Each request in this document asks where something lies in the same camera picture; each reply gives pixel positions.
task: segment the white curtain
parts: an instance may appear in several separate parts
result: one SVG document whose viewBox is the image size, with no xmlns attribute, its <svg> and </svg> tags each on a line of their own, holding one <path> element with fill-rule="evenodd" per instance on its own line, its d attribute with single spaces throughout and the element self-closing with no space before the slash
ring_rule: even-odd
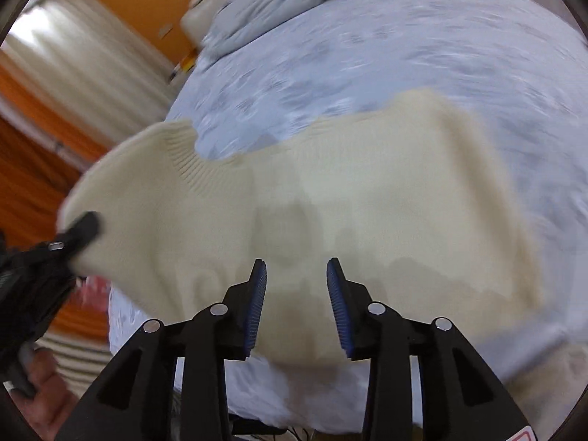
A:
<svg viewBox="0 0 588 441">
<path fill-rule="evenodd" d="M 173 65 L 97 0 L 44 0 L 2 50 L 55 100 L 113 143 L 162 121 Z"/>
</svg>

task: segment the bed sheet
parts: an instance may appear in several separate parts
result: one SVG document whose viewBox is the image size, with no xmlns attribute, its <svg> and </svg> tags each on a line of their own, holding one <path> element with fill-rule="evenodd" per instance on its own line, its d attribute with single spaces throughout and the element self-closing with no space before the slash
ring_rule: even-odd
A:
<svg viewBox="0 0 588 441">
<path fill-rule="evenodd" d="M 197 67 L 168 120 L 192 119 L 196 150 L 217 159 L 423 86 L 480 115 L 540 244 L 545 310 L 476 343 L 507 379 L 559 343 L 588 339 L 588 51 L 575 29 L 530 0 L 329 0 Z M 146 318 L 113 290 L 112 349 Z M 361 430 L 365 363 L 326 373 L 254 357 L 226 368 L 241 416 Z"/>
</svg>

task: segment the human hand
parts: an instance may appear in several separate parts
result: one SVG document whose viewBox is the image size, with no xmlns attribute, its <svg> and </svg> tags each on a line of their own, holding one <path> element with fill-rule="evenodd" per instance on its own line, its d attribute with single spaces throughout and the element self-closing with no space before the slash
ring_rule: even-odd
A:
<svg viewBox="0 0 588 441">
<path fill-rule="evenodd" d="M 25 369 L 37 390 L 35 398 L 27 399 L 17 390 L 12 390 L 10 396 L 41 439 L 54 441 L 78 397 L 68 390 L 64 379 L 57 373 L 57 361 L 49 350 L 37 350 Z"/>
</svg>

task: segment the sticker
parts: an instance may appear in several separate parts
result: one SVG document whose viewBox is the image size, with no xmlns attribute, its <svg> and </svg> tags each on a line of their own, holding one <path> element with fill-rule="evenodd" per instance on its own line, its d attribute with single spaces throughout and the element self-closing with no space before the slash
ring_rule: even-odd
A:
<svg viewBox="0 0 588 441">
<path fill-rule="evenodd" d="M 537 439 L 531 427 L 527 426 L 506 441 L 537 441 Z"/>
</svg>

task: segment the cream sweater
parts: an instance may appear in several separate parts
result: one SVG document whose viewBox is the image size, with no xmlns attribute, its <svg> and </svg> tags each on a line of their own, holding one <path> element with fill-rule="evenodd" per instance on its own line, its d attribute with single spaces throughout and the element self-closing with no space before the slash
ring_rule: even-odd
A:
<svg viewBox="0 0 588 441">
<path fill-rule="evenodd" d="M 327 261 L 404 317 L 451 318 L 472 341 L 540 306 L 539 264 L 505 171 L 479 124 L 430 91 L 382 111 L 320 120 L 222 161 L 194 152 L 189 122 L 154 125 L 75 187 L 60 228 L 86 210 L 104 234 L 76 261 L 165 323 L 190 319 L 268 265 L 257 351 L 344 360 Z"/>
</svg>

